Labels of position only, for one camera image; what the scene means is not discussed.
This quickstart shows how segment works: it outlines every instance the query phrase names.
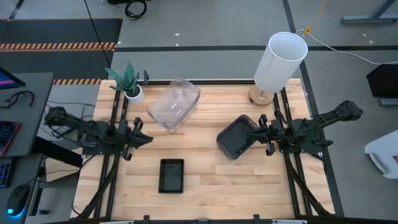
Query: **headphones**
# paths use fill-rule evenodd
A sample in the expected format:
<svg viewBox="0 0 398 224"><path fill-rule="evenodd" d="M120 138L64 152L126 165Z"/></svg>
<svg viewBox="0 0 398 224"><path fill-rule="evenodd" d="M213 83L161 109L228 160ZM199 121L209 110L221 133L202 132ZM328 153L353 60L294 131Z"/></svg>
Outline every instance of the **headphones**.
<svg viewBox="0 0 398 224"><path fill-rule="evenodd" d="M139 15L135 15L134 13L129 11L129 7L134 2L141 2L144 5L144 10ZM141 16L143 16L145 14L145 12L147 12L147 4L145 3L145 0L132 0L132 1L129 1L129 3L127 3L126 7L124 8L124 13L126 14L126 17L129 20L131 20L131 21L135 21L135 20L141 18Z"/></svg>
<svg viewBox="0 0 398 224"><path fill-rule="evenodd" d="M0 106L0 108L2 108L2 109L11 108L12 106L14 106L14 104L16 104L18 102L19 96L25 95L26 93L28 93L30 95L29 106L32 106L33 102L35 101L35 94L31 91L19 91L19 92L13 94L9 99L5 100L5 102L8 103L7 106Z"/></svg>

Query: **monitor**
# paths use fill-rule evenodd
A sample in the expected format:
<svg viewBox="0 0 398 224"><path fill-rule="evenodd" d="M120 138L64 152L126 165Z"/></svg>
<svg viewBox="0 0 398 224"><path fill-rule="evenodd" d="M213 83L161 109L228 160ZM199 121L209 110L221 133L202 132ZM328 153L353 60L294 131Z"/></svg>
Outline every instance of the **monitor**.
<svg viewBox="0 0 398 224"><path fill-rule="evenodd" d="M0 90L25 86L20 79L0 67Z"/></svg>

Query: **wooden lamp base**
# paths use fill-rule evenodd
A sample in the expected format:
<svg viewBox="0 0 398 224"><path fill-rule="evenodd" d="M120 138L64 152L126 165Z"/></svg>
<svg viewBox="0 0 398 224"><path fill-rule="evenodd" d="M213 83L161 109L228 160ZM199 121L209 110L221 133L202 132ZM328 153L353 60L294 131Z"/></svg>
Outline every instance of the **wooden lamp base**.
<svg viewBox="0 0 398 224"><path fill-rule="evenodd" d="M256 106L267 106L274 100L274 94L266 93L253 85L249 90L249 100Z"/></svg>

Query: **wooden table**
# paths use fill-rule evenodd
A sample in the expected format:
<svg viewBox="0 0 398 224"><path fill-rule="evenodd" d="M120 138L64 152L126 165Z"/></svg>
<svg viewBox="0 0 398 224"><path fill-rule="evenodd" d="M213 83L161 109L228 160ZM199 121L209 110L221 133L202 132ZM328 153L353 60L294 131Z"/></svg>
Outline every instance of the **wooden table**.
<svg viewBox="0 0 398 224"><path fill-rule="evenodd" d="M110 120L114 100L111 85L115 82L101 82L94 120ZM261 108L249 102L250 86L198 85L198 108L177 134L169 134L146 111L165 86L143 86L145 102L129 105L127 119L132 126L134 118L140 117L143 133L153 136L154 141L134 151L131 161L120 160L112 220L142 220L144 215L150 215L151 220L252 219L254 214L261 218L293 218L284 157L279 150L266 156L266 145L257 142L239 159L229 161L217 148L217 134L239 115L257 121L265 113L269 120L275 119L273 104ZM293 119L310 117L299 79L289 81L287 96ZM185 160L183 194L157 193L160 160L167 158ZM82 169L76 210L82 211L97 191L102 162L103 157L96 156ZM302 164L308 188L333 213L322 162L302 154ZM296 188L303 213L302 196ZM102 215L108 198L107 193L104 195Z"/></svg>

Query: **lampshade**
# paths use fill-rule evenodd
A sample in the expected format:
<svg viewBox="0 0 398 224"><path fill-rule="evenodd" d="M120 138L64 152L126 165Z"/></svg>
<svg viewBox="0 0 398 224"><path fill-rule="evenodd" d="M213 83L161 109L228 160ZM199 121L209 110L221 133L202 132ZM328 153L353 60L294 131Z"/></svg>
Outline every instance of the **lampshade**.
<svg viewBox="0 0 398 224"><path fill-rule="evenodd" d="M290 32L274 34L254 75L257 88L266 93L281 91L307 52L308 46L301 37Z"/></svg>

